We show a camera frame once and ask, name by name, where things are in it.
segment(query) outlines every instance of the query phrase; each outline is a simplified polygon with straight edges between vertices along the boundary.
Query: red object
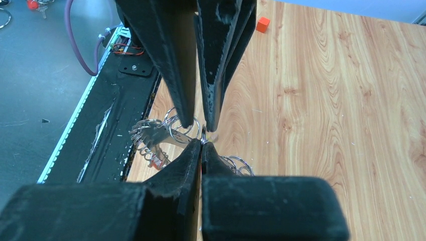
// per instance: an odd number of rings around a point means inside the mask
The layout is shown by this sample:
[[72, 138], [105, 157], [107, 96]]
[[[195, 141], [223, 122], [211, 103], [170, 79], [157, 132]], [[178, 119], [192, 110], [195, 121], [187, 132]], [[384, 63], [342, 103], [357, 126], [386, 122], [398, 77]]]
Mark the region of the red object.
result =
[[259, 21], [257, 21], [257, 26], [256, 26], [256, 30], [261, 32], [261, 33], [265, 33], [266, 30], [268, 29], [269, 23], [271, 21], [265, 17], [261, 17], [259, 19]]
[[34, 0], [27, 0], [28, 8], [31, 10], [36, 10], [39, 8], [39, 3]]

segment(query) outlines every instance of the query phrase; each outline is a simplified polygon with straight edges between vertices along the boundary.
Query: key ring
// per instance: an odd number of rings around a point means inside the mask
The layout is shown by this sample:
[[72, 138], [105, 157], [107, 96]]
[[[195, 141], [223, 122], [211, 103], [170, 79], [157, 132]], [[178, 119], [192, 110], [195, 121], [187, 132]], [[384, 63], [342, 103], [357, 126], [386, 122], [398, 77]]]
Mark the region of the key ring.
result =
[[11, 19], [12, 19], [12, 14], [9, 12], [9, 11], [7, 11], [6, 9], [2, 9], [2, 8], [0, 8], [0, 12], [5, 12], [8, 16], [9, 16], [9, 18], [8, 18], [8, 20], [6, 21], [6, 23], [5, 24], [3, 24], [3, 25], [0, 25], [0, 29], [2, 29], [2, 28], [4, 28], [4, 27], [6, 27], [10, 22], [11, 22]]

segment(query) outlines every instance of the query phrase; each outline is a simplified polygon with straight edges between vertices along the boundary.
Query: wood grain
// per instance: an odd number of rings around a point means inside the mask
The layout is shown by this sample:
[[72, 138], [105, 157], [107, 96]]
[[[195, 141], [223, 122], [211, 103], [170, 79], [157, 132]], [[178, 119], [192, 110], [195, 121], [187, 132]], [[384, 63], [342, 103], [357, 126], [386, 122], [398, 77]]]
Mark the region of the wood grain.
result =
[[[257, 175], [326, 179], [352, 240], [426, 240], [426, 28], [265, 0], [258, 16], [271, 24], [228, 88], [217, 151]], [[162, 83], [150, 118], [171, 107]]]

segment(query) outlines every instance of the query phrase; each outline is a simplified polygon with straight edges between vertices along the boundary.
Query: wooden tabletop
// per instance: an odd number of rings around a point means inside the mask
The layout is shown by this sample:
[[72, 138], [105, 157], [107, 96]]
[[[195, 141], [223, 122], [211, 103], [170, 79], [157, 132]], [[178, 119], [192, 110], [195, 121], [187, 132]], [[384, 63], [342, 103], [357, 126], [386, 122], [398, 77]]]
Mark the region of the wooden tabletop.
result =
[[[260, 16], [271, 24], [227, 90], [218, 153], [326, 179], [352, 240], [426, 240], [426, 28], [265, 0]], [[162, 83], [150, 118], [171, 107]], [[155, 172], [136, 156], [128, 180]]]

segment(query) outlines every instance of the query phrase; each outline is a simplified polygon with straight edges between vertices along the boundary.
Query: orange cube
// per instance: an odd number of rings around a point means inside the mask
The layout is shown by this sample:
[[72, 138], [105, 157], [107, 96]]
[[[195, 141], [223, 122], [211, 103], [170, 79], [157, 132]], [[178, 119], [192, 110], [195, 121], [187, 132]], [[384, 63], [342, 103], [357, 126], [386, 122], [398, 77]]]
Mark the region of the orange cube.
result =
[[259, 21], [257, 21], [257, 26], [256, 26], [256, 30], [261, 32], [261, 33], [265, 33], [266, 30], [268, 29], [269, 23], [271, 21], [265, 17], [261, 17], [259, 19]]

